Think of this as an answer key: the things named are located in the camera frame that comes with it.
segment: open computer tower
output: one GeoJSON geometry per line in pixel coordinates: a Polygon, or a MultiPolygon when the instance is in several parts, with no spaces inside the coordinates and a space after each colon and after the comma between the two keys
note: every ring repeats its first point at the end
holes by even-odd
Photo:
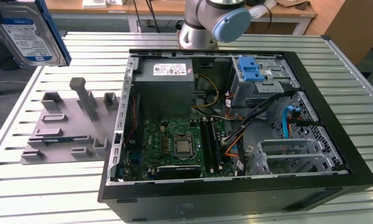
{"type": "Polygon", "coordinates": [[[123,221],[309,210],[371,186],[295,52],[131,51],[99,194],[123,221]]]}

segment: ram slot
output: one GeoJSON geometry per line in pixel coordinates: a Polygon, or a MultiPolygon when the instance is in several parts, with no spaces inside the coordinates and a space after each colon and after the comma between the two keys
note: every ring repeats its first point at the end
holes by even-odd
{"type": "Polygon", "coordinates": [[[208,173],[213,173],[219,171],[221,160],[219,160],[220,146],[216,136],[216,129],[211,120],[201,120],[200,131],[205,157],[205,170],[208,173]]]}

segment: hard drive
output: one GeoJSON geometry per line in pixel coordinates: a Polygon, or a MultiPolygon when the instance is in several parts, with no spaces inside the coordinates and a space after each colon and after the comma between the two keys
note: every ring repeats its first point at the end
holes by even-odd
{"type": "Polygon", "coordinates": [[[69,65],[44,0],[0,1],[0,37],[21,67],[69,65]]]}

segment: motherboard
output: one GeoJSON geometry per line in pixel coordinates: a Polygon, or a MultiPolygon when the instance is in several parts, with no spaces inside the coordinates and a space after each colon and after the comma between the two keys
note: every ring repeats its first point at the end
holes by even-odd
{"type": "Polygon", "coordinates": [[[131,152],[136,181],[233,175],[231,160],[221,159],[221,119],[145,120],[143,151],[131,152]]]}

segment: slotted metal worktable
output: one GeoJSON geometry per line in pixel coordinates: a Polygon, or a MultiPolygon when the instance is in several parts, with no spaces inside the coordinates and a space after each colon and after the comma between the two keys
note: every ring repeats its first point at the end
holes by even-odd
{"type": "MultiPolygon", "coordinates": [[[[107,205],[97,203],[103,161],[23,166],[20,154],[43,109],[39,100],[44,91],[75,98],[69,80],[84,77],[96,97],[107,91],[120,94],[129,49],[176,49],[177,36],[72,32],[65,44],[72,66],[36,69],[0,131],[0,223],[123,223],[107,205]]],[[[245,35],[220,44],[220,49],[296,51],[373,172],[373,88],[335,44],[319,36],[245,35]]],[[[291,224],[373,224],[373,187],[311,211],[200,218],[183,223],[275,220],[291,224]]]]}

